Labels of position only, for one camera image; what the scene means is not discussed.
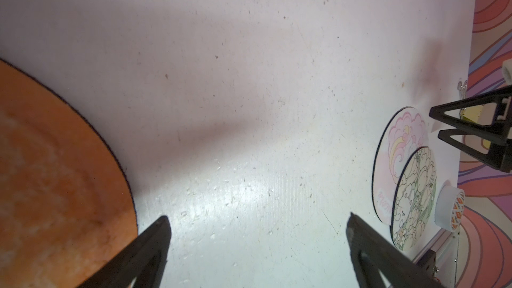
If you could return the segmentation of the green line-art coaster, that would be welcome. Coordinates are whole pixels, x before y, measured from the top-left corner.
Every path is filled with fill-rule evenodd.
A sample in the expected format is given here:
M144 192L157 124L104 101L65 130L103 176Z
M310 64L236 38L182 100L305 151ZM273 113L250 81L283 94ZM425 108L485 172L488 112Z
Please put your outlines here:
M421 147L403 169L393 200L390 231L397 249L410 250L421 239L433 211L436 188L433 152Z

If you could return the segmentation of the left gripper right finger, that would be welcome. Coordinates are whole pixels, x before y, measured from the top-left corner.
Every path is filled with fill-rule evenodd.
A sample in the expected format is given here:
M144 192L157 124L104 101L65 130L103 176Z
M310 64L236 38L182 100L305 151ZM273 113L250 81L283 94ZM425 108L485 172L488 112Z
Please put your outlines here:
M383 278L393 287L442 286L354 213L348 220L346 235L360 287L385 287Z

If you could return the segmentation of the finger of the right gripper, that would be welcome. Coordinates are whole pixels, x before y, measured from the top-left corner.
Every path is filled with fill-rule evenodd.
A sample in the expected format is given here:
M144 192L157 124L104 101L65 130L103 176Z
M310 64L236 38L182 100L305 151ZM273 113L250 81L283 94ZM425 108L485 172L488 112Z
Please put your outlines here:
M484 148L480 146L473 147L464 143L467 137L482 139L482 137L478 135L469 134L461 129L445 129L438 133L440 140L445 141L462 153L473 157L477 161L495 170L511 173L511 139L507 139L504 145L491 142L485 151Z
M511 86L434 106L429 117L446 125L438 138L449 143L455 136L474 135L492 144L506 144L511 130Z

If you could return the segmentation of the pale pink cloud coaster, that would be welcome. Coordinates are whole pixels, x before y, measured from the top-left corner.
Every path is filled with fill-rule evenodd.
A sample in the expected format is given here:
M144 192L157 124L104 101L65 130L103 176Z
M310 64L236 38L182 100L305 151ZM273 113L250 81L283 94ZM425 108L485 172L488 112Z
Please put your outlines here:
M377 146L372 174L374 210L385 225L391 225L395 191L409 158L428 143L427 125L414 107L400 109L387 124Z

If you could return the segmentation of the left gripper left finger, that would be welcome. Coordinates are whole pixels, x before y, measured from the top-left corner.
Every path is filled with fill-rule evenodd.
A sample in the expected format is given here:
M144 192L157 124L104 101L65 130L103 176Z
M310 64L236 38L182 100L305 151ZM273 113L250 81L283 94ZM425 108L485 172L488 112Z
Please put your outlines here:
M167 262L171 226L159 217L80 287L159 287Z

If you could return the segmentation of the orange round coaster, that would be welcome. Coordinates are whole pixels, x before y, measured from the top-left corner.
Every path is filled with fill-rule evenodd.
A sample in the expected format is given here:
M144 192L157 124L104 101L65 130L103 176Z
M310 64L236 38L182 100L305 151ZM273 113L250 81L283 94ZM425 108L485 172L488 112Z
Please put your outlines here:
M1 286L76 287L137 236L126 178L62 98L1 63Z

